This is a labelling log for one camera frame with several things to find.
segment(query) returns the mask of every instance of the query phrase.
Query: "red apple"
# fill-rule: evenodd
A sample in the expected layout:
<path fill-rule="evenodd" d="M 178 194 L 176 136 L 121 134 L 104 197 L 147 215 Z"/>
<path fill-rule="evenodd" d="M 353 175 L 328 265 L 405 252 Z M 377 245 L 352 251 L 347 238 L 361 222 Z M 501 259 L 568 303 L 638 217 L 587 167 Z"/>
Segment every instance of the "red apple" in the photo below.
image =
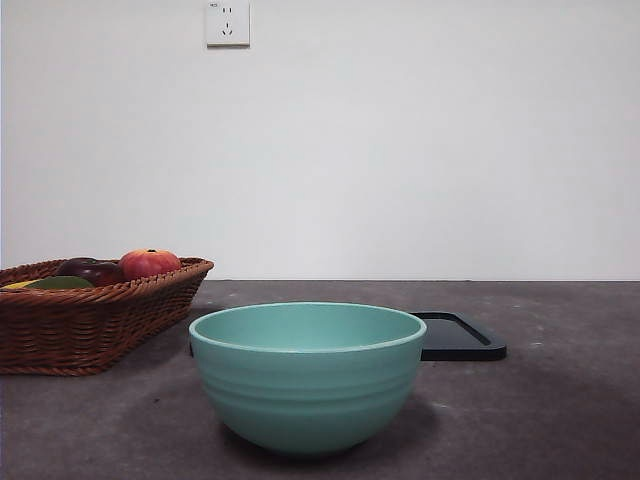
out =
<path fill-rule="evenodd" d="M 55 275 L 81 277 L 96 287 L 125 281 L 124 273 L 117 263 L 89 257 L 71 258 L 62 262 Z"/>
<path fill-rule="evenodd" d="M 127 280 L 171 272 L 182 266 L 180 259 L 167 250 L 144 248 L 125 254 L 118 265 L 122 268 Z"/>

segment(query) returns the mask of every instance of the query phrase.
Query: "gray countertop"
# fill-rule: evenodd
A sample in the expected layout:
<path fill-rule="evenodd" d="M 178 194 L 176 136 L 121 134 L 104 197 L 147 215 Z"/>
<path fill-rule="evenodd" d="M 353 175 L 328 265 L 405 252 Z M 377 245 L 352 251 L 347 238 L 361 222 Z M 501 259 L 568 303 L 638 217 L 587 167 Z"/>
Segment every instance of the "gray countertop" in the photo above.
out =
<path fill-rule="evenodd" d="M 469 315 L 502 336 L 496 362 L 423 362 L 381 433 L 292 460 L 216 418 L 188 349 L 207 311 L 324 300 Z M 90 377 L 3 376 L 2 478 L 637 479 L 640 284 L 206 281 L 189 318 Z"/>

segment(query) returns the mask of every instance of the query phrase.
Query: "green fruit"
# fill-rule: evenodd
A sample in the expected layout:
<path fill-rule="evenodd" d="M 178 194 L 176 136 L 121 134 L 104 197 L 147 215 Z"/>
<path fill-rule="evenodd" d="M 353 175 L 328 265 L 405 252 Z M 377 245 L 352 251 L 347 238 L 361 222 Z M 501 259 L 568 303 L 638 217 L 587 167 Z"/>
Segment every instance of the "green fruit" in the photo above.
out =
<path fill-rule="evenodd" d="M 42 288 L 45 290 L 61 290 L 67 288 L 93 288 L 93 284 L 81 277 L 59 275 L 47 277 L 30 283 L 24 288 Z"/>

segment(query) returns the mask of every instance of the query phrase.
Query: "wicker basket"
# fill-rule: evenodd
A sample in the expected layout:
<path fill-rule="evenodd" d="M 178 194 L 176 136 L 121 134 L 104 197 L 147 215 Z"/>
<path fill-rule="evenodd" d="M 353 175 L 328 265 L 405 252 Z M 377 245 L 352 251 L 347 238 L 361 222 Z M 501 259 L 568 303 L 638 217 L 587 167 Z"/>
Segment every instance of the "wicker basket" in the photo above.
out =
<path fill-rule="evenodd" d="M 213 263 L 106 287 L 0 291 L 0 374 L 92 375 L 184 319 Z M 53 275 L 64 260 L 0 271 L 0 285 Z"/>

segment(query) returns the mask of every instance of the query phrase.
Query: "electrical socket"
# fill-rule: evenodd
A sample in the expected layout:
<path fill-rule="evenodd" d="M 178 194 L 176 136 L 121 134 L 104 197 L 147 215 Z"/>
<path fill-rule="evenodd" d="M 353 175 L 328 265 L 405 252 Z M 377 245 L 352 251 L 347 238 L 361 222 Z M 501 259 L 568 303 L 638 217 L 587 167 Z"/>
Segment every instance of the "electrical socket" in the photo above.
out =
<path fill-rule="evenodd" d="M 249 0 L 211 0 L 206 6 L 208 47 L 248 46 Z"/>

